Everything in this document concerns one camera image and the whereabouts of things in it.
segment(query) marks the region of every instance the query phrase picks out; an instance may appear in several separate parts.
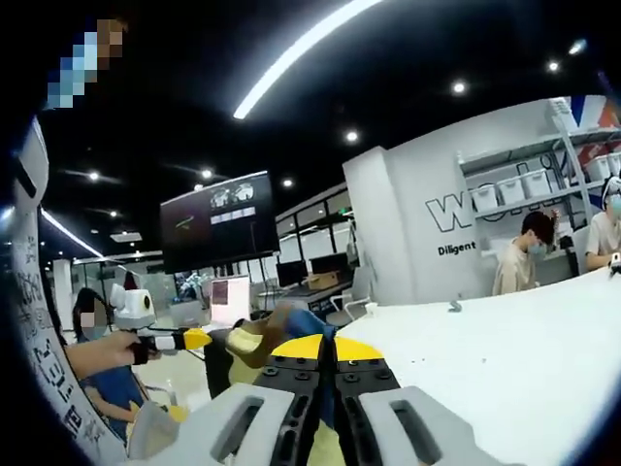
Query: storage box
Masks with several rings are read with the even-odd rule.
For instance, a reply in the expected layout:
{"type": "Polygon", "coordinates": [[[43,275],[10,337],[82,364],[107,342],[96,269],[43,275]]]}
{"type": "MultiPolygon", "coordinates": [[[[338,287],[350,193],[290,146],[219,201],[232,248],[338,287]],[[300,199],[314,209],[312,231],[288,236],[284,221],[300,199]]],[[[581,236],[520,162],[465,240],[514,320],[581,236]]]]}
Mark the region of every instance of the storage box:
{"type": "Polygon", "coordinates": [[[592,182],[600,182],[610,176],[610,165],[608,156],[600,155],[586,164],[586,173],[589,174],[592,182]]]}
{"type": "Polygon", "coordinates": [[[547,178],[547,170],[544,168],[522,175],[522,185],[527,199],[552,193],[550,181],[547,178]]]}
{"type": "Polygon", "coordinates": [[[493,184],[478,187],[470,191],[477,212],[493,211],[498,207],[496,187],[493,184]]]}
{"type": "Polygon", "coordinates": [[[621,152],[614,152],[608,155],[608,165],[610,173],[615,177],[621,176],[621,152]]]}
{"type": "Polygon", "coordinates": [[[503,198],[503,203],[508,206],[517,204],[526,199],[524,196],[524,187],[522,187],[522,177],[513,177],[508,180],[502,180],[496,183],[498,190],[503,198]]]}
{"type": "Polygon", "coordinates": [[[308,278],[310,289],[326,289],[339,284],[337,272],[328,272],[327,274],[314,274],[308,278]]]}

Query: black ceiling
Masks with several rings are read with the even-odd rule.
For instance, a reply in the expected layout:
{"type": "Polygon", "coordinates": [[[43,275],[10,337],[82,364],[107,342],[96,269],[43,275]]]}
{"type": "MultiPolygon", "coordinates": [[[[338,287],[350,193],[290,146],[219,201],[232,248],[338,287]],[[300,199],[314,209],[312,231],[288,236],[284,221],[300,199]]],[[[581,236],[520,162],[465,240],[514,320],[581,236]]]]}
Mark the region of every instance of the black ceiling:
{"type": "MultiPolygon", "coordinates": [[[[269,65],[345,3],[166,2],[123,12],[123,56],[73,109],[39,116],[50,163],[44,207],[103,253],[133,251],[110,239],[122,230],[140,231],[136,248],[157,250],[159,203],[191,190],[203,167],[215,180],[269,170],[282,212],[341,183],[343,162],[374,146],[525,101],[602,93],[598,69],[618,79],[616,26],[592,4],[385,0],[305,54],[245,120],[233,119],[269,65]],[[568,57],[581,37],[588,53],[568,57]],[[561,60],[556,75],[545,72],[552,57],[561,60]],[[467,95],[449,92],[456,78],[469,83],[467,95]],[[348,128],[360,131],[359,144],[343,142],[348,128]],[[91,170],[102,180],[80,175],[91,170]],[[280,187],[284,177],[294,188],[280,187]]],[[[44,240],[48,258],[69,248],[47,229],[44,240]]]]}

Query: pixelated area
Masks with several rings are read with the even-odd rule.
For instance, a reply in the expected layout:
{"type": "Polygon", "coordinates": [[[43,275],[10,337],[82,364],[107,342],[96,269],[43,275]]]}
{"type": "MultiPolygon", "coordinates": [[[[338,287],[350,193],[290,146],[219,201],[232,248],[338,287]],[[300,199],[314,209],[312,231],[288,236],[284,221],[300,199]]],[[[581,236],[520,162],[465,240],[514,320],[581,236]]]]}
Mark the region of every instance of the pixelated area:
{"type": "Polygon", "coordinates": [[[74,97],[84,96],[85,85],[97,82],[97,72],[110,67],[111,58],[122,53],[127,25],[117,19],[98,19],[97,30],[85,32],[73,56],[60,59],[57,79],[48,83],[46,110],[71,109],[74,97]]]}

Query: white storage box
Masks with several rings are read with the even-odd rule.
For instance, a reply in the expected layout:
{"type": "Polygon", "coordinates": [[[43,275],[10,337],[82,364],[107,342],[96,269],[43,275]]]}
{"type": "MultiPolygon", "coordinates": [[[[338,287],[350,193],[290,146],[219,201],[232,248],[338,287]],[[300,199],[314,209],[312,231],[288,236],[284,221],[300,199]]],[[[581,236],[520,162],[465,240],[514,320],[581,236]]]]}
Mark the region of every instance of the white storage box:
{"type": "Polygon", "coordinates": [[[493,184],[478,187],[470,191],[477,212],[493,211],[498,207],[496,187],[493,184]]]}
{"type": "Polygon", "coordinates": [[[610,173],[615,177],[621,173],[621,152],[614,152],[608,155],[608,165],[610,166],[610,173]]]}
{"type": "Polygon", "coordinates": [[[522,187],[522,177],[513,177],[496,183],[506,206],[517,204],[526,199],[522,187]]]}
{"type": "Polygon", "coordinates": [[[552,193],[547,171],[544,168],[522,175],[522,184],[527,198],[541,197],[552,193]]]}
{"type": "Polygon", "coordinates": [[[610,176],[610,165],[608,156],[600,155],[586,164],[586,173],[589,174],[592,182],[600,182],[610,176]]]}

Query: beige shirt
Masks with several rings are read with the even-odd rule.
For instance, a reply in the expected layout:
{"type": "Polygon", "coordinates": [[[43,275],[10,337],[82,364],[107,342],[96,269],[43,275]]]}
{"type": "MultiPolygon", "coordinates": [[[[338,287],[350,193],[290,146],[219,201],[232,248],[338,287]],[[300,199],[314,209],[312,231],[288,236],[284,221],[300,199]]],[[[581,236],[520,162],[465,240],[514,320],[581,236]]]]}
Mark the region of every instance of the beige shirt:
{"type": "Polygon", "coordinates": [[[621,220],[613,224],[605,212],[593,216],[589,226],[586,251],[595,255],[609,255],[621,249],[621,220]]]}
{"type": "Polygon", "coordinates": [[[492,295],[514,293],[533,289],[535,284],[535,261],[513,242],[509,245],[496,271],[492,295]]]}

